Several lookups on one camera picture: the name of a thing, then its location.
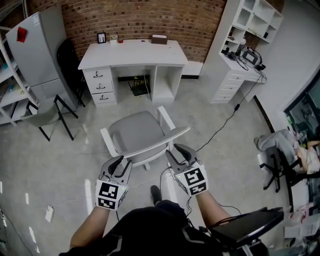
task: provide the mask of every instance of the person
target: person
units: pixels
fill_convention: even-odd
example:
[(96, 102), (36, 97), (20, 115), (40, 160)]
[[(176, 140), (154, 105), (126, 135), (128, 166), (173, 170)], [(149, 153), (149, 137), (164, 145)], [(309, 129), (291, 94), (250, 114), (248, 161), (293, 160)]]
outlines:
[[(150, 192), (154, 206), (130, 211), (104, 237), (110, 210), (96, 206), (72, 236), (70, 250), (59, 256), (199, 255), (202, 252), (222, 255), (212, 248), (208, 235), (189, 225), (177, 203), (162, 200), (161, 191), (155, 185)], [(208, 190), (195, 197), (207, 228), (230, 217)]]
[(320, 161), (314, 146), (320, 145), (320, 141), (308, 141), (307, 149), (299, 146), (295, 137), (287, 129), (282, 129), (271, 135), (263, 135), (254, 138), (258, 150), (265, 151), (276, 146), (284, 154), (291, 165), (298, 158), (302, 166), (297, 165), (294, 170), (301, 174), (315, 174), (320, 170)]

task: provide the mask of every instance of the picture frame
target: picture frame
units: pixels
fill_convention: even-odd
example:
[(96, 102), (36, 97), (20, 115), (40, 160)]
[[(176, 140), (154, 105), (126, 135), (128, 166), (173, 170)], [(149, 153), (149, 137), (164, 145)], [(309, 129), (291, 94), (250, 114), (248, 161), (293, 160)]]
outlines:
[(106, 33), (105, 32), (97, 33), (96, 36), (97, 36), (98, 44), (103, 44), (103, 43), (107, 42)]

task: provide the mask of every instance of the drawer handle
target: drawer handle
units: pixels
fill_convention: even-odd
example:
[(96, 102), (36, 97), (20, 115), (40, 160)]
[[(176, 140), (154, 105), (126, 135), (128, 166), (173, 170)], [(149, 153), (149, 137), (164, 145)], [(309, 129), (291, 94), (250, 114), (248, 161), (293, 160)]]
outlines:
[(101, 95), (101, 98), (100, 98), (99, 100), (100, 100), (100, 101), (103, 101), (103, 100), (107, 100), (107, 99), (109, 99), (109, 98), (104, 98), (104, 96)]
[(104, 89), (104, 88), (106, 88), (106, 87), (101, 87), (100, 85), (101, 85), (101, 83), (99, 83), (99, 87), (97, 87), (97, 89)]
[(104, 75), (98, 75), (98, 71), (95, 72), (95, 75), (93, 76), (93, 78), (101, 78), (103, 77)]

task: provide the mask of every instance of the red magnet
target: red magnet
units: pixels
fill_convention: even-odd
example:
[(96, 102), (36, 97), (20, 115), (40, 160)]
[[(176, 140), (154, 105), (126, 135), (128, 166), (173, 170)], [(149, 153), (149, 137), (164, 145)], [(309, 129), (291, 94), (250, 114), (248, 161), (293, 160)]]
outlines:
[(27, 35), (27, 30), (22, 28), (22, 27), (18, 27), (18, 32), (16, 35), (16, 40), (18, 42), (24, 43), (26, 40), (26, 35)]

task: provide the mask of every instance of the refrigerator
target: refrigerator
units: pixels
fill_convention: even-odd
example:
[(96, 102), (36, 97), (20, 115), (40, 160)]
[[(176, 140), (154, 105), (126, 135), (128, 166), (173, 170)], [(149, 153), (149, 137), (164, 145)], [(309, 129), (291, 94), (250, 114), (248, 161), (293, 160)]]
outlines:
[[(24, 42), (17, 41), (18, 28), (26, 30)], [(57, 51), (67, 39), (61, 5), (36, 12), (6, 35), (17, 66), (39, 103), (59, 95), (75, 111), (77, 100), (57, 61)]]

